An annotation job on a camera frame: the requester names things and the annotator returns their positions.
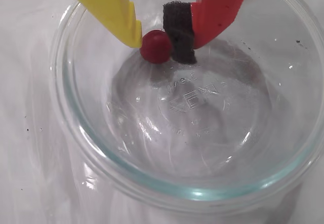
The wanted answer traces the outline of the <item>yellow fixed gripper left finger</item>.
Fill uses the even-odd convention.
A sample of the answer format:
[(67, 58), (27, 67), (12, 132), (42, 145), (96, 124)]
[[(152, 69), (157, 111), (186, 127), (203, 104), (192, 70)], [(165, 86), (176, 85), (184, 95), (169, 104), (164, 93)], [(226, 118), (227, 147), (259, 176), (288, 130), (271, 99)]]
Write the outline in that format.
[(78, 0), (118, 40), (131, 48), (142, 45), (141, 21), (130, 0)]

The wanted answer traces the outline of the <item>gripper red moving right finger foam pad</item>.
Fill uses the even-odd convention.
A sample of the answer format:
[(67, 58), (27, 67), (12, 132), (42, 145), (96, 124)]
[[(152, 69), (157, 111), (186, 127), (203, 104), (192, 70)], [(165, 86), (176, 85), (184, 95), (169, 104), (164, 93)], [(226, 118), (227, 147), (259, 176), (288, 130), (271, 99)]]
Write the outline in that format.
[(163, 28), (172, 45), (172, 59), (181, 64), (196, 64), (194, 51), (234, 22), (243, 1), (196, 0), (164, 4)]

